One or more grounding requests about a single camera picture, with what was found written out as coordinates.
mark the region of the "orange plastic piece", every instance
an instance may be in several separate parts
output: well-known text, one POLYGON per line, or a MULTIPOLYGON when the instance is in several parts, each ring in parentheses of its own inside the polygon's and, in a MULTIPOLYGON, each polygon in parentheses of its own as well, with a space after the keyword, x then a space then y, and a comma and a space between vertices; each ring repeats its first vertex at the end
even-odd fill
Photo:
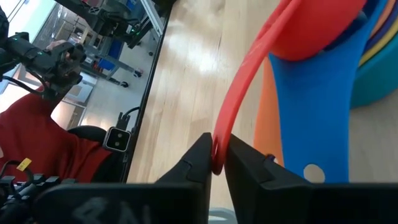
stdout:
POLYGON ((279 165, 284 165, 280 138, 278 97, 271 62, 264 59, 264 75, 260 105, 254 132, 254 148, 264 155, 272 154, 279 165))
POLYGON ((383 26, 384 22, 387 20, 388 16, 390 15, 395 3, 396 3, 396 0, 388 0, 386 6, 384 7, 383 12, 381 13, 381 15, 379 17, 379 20, 377 20, 376 25, 374 25, 374 27, 373 27, 370 37, 373 37, 373 35, 377 31, 379 31, 381 26, 383 26))
POLYGON ((225 96, 213 133, 213 173, 223 169, 239 107, 271 50, 288 60, 315 55, 356 18, 366 0, 282 0, 263 25, 225 96))

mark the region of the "cable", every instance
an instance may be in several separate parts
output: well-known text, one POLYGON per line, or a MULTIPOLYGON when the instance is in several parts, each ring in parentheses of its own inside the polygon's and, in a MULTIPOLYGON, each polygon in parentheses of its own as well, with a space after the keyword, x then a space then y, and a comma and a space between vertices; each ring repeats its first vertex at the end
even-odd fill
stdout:
POLYGON ((23 83, 23 82, 21 82, 19 80, 16 80, 15 78, 4 76, 3 79, 8 80, 8 81, 10 81, 12 83, 15 83, 17 86, 23 88, 24 90, 28 91, 29 93, 37 94, 37 95, 40 95, 40 96, 44 95, 44 92, 45 92, 46 88, 48 88, 48 86, 46 84, 44 84, 44 90, 43 91, 37 91, 37 90, 34 90, 34 89, 30 88, 25 83, 23 83))
POLYGON ((42 77, 40 77, 38 74, 31 72, 30 73, 33 77, 37 78, 39 80, 39 82, 41 82, 41 84, 44 86, 44 91, 48 89, 48 86, 45 84, 45 81, 43 80, 42 77))
POLYGON ((137 106, 137 107, 135 107, 135 108, 132 108, 132 109, 129 109, 124 115, 127 116, 127 115, 129 115, 131 112, 136 111, 136 110, 139 110, 139 106, 137 106))
POLYGON ((15 66, 17 66, 19 62, 17 60, 12 60, 10 62, 4 63, 0 66, 0 70, 5 70, 6 72, 10 71, 13 69, 15 66))
MULTIPOLYGON (((0 170, 0 178, 3 177, 4 173, 6 172, 7 166, 12 165, 12 166, 18 166, 21 164, 20 161, 15 161, 15 160, 10 160, 7 161, 3 167, 0 170)), ((31 183, 34 181, 34 175, 33 172, 29 168, 25 168, 23 171, 27 175, 27 182, 24 184, 24 187, 29 186, 31 183)))

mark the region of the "light wood surface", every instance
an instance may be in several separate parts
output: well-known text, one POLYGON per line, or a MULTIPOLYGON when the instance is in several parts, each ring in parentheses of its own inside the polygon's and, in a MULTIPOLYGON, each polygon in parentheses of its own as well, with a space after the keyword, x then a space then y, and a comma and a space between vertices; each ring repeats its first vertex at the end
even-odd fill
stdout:
MULTIPOLYGON (((179 0, 174 4, 147 102, 129 182, 154 182, 204 132, 212 132, 229 84, 278 0, 179 0)), ((259 71, 233 133, 252 144, 259 71)), ((232 208, 224 173, 211 206, 232 208)))
MULTIPOLYGON (((204 132, 259 28, 278 0, 179 0, 160 53, 128 182, 154 182, 204 132)), ((252 144, 262 71, 233 133, 252 144)), ((351 181, 398 180, 398 93, 351 113, 351 181)), ((232 208, 224 173, 213 178, 211 206, 232 208)))

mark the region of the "metal frame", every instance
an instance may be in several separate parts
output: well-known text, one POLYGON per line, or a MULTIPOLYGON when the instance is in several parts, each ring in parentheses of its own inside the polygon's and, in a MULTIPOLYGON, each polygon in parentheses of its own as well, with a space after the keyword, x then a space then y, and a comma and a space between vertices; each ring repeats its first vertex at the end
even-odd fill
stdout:
MULTIPOLYGON (((104 37, 104 38, 109 39, 107 41, 110 41, 110 42, 112 41, 110 37, 104 37)), ((87 45, 87 46, 85 46, 85 50, 89 54, 95 54, 96 56, 98 56, 98 57, 100 57, 100 58, 102 58, 104 60, 107 60, 107 61, 111 62, 112 64, 114 64, 115 67, 112 69, 111 73, 105 77, 106 80, 110 80, 112 78, 112 76, 114 75, 114 73, 119 68, 123 68, 123 69, 125 69, 125 70, 127 70, 127 71, 129 71, 131 73, 134 73, 134 71, 135 71, 134 68, 130 67, 126 63, 123 63, 123 62, 119 61, 116 58, 110 57, 108 55, 109 48, 98 50, 95 47, 93 47, 92 45, 87 45)))
POLYGON ((120 85, 120 83, 121 83, 121 82, 120 82, 119 80, 117 80, 117 79, 108 78, 107 75, 105 75, 105 74, 103 74, 103 73, 101 73, 101 72, 99 72, 99 71, 94 70, 93 68, 87 66, 85 63, 83 63, 82 65, 80 65, 80 68, 81 68, 85 73, 87 73, 87 74, 89 74, 89 75, 92 75, 92 76, 94 76, 94 77, 103 78, 103 79, 105 79, 105 80, 107 80, 107 81, 109 81, 109 82, 111 82, 111 83, 113 83, 113 84, 120 85))
POLYGON ((144 6, 144 9, 158 37, 161 37, 163 35, 164 26, 162 25, 162 20, 160 19, 160 16, 158 15, 154 4, 151 0, 141 0, 141 3, 142 6, 144 6))
POLYGON ((127 43, 128 47, 130 49, 133 49, 140 41, 141 39, 153 28, 149 17, 146 16, 141 20, 141 31, 138 33, 136 36, 133 38, 118 38, 121 41, 124 41, 127 43))
POLYGON ((86 112, 87 112, 87 107, 84 107, 83 112, 81 114, 79 123, 78 123, 78 127, 81 126, 82 122, 83 122, 83 118, 86 116, 86 112))

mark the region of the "stacking ring toy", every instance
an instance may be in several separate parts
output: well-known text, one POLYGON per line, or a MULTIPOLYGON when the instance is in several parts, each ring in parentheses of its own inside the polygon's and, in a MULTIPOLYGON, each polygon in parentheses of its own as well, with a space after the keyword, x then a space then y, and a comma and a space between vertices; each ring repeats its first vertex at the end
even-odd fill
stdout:
POLYGON ((374 25, 373 30, 371 32, 370 37, 373 37, 373 35, 379 31, 381 26, 385 23, 389 15, 391 14, 392 8, 394 7, 394 4, 396 3, 396 0, 388 0, 382 14, 379 17, 379 20, 377 21, 376 25, 374 25))
POLYGON ((391 25, 393 25, 394 21, 397 19, 397 16, 398 16, 398 1, 394 4, 394 8, 392 9, 392 12, 388 16, 385 23, 381 26, 378 32, 368 40, 364 52, 367 52, 369 49, 371 49, 385 36, 385 34, 391 28, 391 25))
POLYGON ((280 2, 245 56, 221 106, 213 133, 212 154, 215 174, 221 173, 239 107, 268 52, 271 51, 287 60, 315 55, 347 28, 365 2, 365 0, 280 2))
POLYGON ((358 69, 351 107, 369 105, 398 88, 398 35, 358 69))
POLYGON ((377 54, 397 33, 398 31, 398 18, 395 19, 391 28, 387 31, 387 33, 380 39, 380 41, 375 44, 371 49, 369 49, 362 56, 361 61, 359 62, 359 66, 362 66, 365 62, 367 62, 373 55, 377 54))

